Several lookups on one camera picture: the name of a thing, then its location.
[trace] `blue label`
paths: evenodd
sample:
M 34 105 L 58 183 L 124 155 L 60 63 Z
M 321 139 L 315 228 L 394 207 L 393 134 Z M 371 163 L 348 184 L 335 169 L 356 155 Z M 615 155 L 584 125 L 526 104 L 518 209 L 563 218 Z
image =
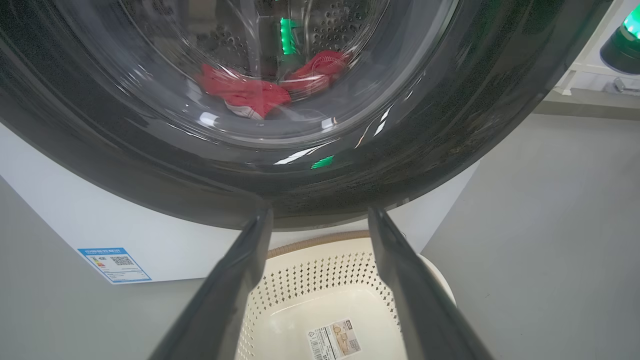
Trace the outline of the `blue label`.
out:
M 78 252 L 112 283 L 151 281 L 124 248 L 78 249 Z

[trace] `washing machine door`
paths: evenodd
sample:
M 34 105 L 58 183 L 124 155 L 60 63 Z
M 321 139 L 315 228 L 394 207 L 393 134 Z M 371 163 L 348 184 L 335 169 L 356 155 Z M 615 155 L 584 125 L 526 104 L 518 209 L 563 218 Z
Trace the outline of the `washing machine door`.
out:
M 85 179 L 240 228 L 422 195 L 542 100 L 603 0 L 3 1 L 0 116 Z

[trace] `gray floor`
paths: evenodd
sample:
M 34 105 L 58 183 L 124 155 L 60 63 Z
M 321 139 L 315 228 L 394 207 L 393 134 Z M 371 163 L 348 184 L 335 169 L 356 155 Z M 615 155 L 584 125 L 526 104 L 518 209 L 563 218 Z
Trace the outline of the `gray floor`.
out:
M 530 116 L 425 254 L 497 359 L 637 359 L 640 122 Z M 0 179 L 0 359 L 144 359 L 200 280 L 113 286 Z
M 423 254 L 496 359 L 638 359 L 640 122 L 530 116 Z
M 146 359 L 201 280 L 108 284 L 0 177 L 0 359 Z

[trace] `washing machine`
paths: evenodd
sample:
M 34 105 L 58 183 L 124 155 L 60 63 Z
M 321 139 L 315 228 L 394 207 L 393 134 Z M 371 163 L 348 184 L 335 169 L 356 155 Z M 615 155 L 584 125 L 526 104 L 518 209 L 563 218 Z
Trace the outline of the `washing machine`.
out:
M 263 202 L 272 247 L 376 206 L 420 251 L 608 5 L 3 1 L 0 174 L 144 281 L 206 276 Z
M 152 359 L 490 359 L 415 252 L 609 3 L 3 1 L 0 174 L 113 284 L 209 274 Z

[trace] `qr code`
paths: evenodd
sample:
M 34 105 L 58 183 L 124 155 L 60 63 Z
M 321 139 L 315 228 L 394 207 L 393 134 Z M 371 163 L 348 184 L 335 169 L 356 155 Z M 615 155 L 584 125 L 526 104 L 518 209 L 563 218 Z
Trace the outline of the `qr code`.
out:
M 129 256 L 112 256 L 111 260 L 118 266 L 135 265 Z

